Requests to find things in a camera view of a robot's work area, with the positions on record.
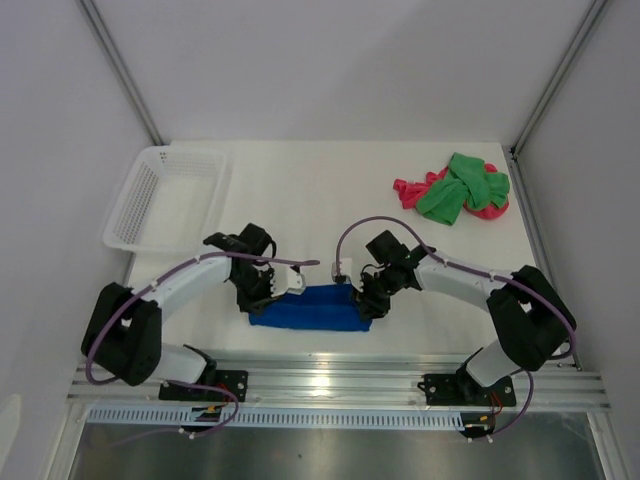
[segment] white plastic basket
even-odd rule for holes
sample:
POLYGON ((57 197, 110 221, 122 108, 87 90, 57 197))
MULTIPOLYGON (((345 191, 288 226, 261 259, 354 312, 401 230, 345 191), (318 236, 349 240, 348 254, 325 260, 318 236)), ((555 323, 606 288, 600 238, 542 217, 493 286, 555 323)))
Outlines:
POLYGON ((224 152, 145 148, 111 212, 104 243, 131 252, 195 251, 218 226, 230 173, 224 152))

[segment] red wire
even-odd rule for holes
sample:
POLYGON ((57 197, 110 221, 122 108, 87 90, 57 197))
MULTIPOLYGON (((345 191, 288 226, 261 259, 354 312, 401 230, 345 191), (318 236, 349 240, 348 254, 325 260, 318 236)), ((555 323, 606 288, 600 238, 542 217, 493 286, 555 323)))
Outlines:
POLYGON ((496 413, 496 416, 500 415, 503 409, 502 402, 500 401, 500 397, 496 392, 491 392, 491 398, 495 399, 496 402, 498 402, 498 407, 500 408, 500 410, 498 410, 498 412, 496 413))
MULTIPOLYGON (((217 385, 215 385, 218 388, 222 388, 223 390, 226 390, 227 392, 231 393, 231 391, 227 388, 227 386, 224 383, 218 383, 217 385)), ((230 397, 225 396, 224 397, 227 400, 227 403, 225 403, 224 405, 222 405, 223 407, 226 407, 227 405, 229 405, 229 402, 231 401, 230 397)))

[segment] white wall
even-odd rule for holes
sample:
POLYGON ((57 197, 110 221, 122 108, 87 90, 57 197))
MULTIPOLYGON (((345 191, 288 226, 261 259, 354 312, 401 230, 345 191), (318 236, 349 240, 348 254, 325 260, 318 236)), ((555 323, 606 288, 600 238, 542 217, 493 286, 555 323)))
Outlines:
POLYGON ((580 354, 640 471, 640 2, 612 2, 522 159, 580 354))
POLYGON ((512 144, 591 0, 99 0, 164 138, 512 144))
POLYGON ((146 137, 71 0, 0 15, 0 403, 23 395, 1 478, 40 478, 96 293, 126 256, 101 229, 146 137))

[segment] fabric pile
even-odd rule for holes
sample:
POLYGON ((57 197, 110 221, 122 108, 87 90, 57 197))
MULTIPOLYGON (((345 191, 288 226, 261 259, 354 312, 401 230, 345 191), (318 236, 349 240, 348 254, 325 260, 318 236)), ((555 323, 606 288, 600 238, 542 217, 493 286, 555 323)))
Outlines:
POLYGON ((424 183, 396 179, 393 188, 403 208, 415 208, 444 225, 453 225, 463 207, 485 220, 498 218, 509 208, 508 175, 481 158, 460 153, 454 153, 440 173, 427 173, 424 183))

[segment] floor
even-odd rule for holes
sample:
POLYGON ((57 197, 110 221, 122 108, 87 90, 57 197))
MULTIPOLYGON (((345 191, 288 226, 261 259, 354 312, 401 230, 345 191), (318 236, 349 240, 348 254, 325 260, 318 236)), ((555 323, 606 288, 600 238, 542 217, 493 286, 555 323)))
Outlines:
POLYGON ((70 478, 604 479, 582 414, 527 415, 493 444, 469 445, 457 432, 235 427, 194 441, 164 433, 108 446, 147 429, 88 425, 70 478))

